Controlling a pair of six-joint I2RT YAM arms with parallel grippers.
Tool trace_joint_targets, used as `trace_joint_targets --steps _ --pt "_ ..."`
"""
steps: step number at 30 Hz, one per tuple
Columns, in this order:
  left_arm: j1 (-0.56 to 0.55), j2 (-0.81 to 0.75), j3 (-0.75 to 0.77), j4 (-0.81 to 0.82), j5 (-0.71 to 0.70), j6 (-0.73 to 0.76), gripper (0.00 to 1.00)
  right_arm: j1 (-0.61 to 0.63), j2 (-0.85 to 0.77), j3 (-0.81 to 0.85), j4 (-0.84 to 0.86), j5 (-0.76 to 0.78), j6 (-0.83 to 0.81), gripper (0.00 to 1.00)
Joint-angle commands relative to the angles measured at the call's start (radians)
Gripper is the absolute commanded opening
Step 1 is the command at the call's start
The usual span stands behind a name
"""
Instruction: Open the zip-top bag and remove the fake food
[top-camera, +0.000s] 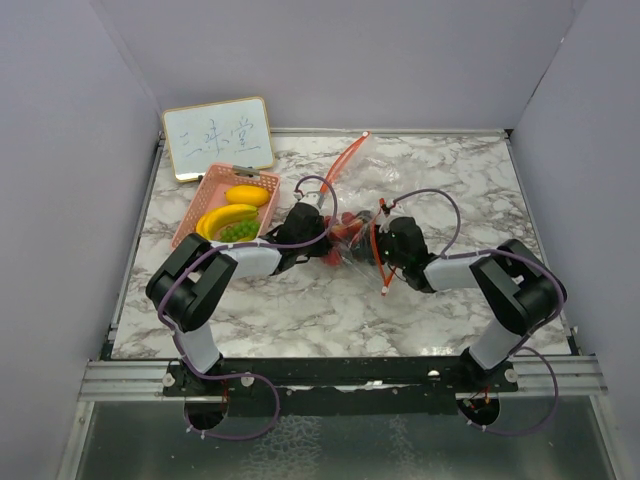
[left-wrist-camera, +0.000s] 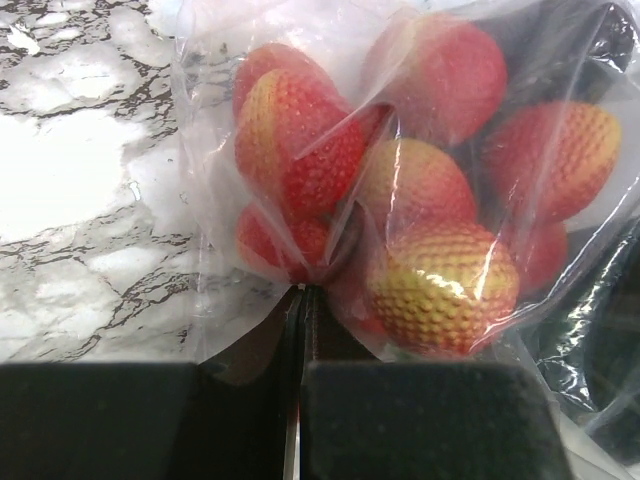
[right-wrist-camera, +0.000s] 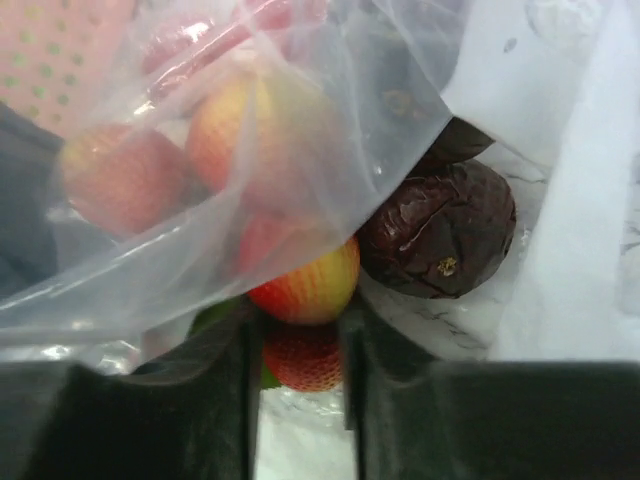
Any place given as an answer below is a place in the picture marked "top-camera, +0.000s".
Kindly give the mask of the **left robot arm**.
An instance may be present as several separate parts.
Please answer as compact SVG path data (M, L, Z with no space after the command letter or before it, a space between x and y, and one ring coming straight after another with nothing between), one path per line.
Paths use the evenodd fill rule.
M281 225L249 242L213 242L192 233L152 275L146 296L170 329L195 392L210 394L220 385L222 355L208 322L229 283L279 275L329 252L321 203L316 194L304 196Z

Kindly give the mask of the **zip bag with yellow fruit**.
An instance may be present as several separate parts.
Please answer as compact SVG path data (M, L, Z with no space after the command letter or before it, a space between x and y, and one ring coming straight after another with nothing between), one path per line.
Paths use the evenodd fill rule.
M349 137L330 138L320 150L324 162L320 172L331 181L340 213L373 211L381 198L391 202L411 191L441 187L433 177L434 170L409 152L406 142L373 134L356 148L344 167L331 173L333 164L354 142Z

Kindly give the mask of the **fake yellow mango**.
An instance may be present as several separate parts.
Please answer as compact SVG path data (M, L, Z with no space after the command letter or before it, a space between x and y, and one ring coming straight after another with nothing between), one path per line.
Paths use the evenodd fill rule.
M270 192L255 185L236 185L225 192L225 199L229 204L246 204L256 208L268 204Z

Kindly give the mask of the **fake red strawberries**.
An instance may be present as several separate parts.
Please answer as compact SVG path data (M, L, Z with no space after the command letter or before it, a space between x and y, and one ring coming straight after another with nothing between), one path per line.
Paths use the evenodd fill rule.
M372 219L370 210L360 210L357 213L345 211L331 227L328 239L331 249L322 258L322 262L330 267L336 267L347 260L352 260L352 249L362 236L362 229Z

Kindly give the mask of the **fake green grapes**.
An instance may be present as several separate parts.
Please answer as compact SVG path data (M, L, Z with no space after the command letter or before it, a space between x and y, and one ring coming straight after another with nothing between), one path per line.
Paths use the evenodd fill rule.
M219 232L219 240L224 243L246 242L253 240L260 230L257 220L243 220L225 226Z

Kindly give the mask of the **zip bag with red fruit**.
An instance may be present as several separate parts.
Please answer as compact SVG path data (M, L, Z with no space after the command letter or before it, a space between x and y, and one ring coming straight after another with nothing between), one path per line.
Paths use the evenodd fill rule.
M330 250L321 258L330 267L349 267L367 277L385 297L395 268L387 272L378 246L378 215L369 210L344 211L330 228Z

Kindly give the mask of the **fake banana bunch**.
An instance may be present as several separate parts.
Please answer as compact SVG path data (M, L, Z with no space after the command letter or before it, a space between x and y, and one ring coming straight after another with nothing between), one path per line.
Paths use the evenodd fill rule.
M219 241L219 232L228 225L258 220L258 208L246 204L230 204L203 215L196 224L196 233L210 241Z

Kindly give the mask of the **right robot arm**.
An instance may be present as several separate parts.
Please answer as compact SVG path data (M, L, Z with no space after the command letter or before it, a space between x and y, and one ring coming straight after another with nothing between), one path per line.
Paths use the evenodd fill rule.
M520 241L495 249L438 256L428 250L421 229L411 217L365 227L351 241L349 254L396 270L414 290L436 293L477 289L493 319L480 337L460 355L461 383L481 391L496 370L539 328L553 321L567 300L564 285Z

